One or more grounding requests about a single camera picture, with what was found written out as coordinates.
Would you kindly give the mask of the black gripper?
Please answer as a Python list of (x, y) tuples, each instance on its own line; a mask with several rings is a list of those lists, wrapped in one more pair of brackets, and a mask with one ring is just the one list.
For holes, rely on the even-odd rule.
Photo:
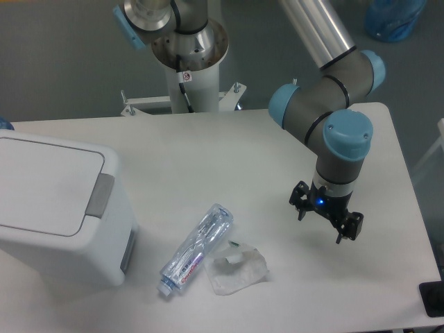
[(298, 212), (299, 221), (307, 212), (315, 212), (326, 219), (339, 219), (335, 222), (335, 228), (338, 231), (336, 244), (340, 244), (342, 239), (355, 241), (364, 221), (362, 213), (348, 212), (352, 192), (353, 182), (340, 185), (312, 180), (309, 188), (300, 181), (293, 188), (289, 203)]

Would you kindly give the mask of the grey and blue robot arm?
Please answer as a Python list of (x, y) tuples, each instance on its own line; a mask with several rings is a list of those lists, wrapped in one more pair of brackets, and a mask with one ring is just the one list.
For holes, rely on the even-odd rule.
[[(299, 217), (326, 218), (339, 239), (354, 240), (364, 217), (348, 203), (370, 150), (373, 125), (351, 105), (385, 78), (382, 59), (356, 48), (329, 1), (282, 1), (321, 79), (310, 89), (281, 86), (268, 112), (284, 130), (316, 154), (310, 184), (299, 182), (289, 202)], [(175, 113), (216, 112), (219, 64), (228, 51), (224, 28), (208, 15), (206, 1), (123, 1), (113, 10), (118, 27), (135, 49), (150, 47), (166, 71)]]

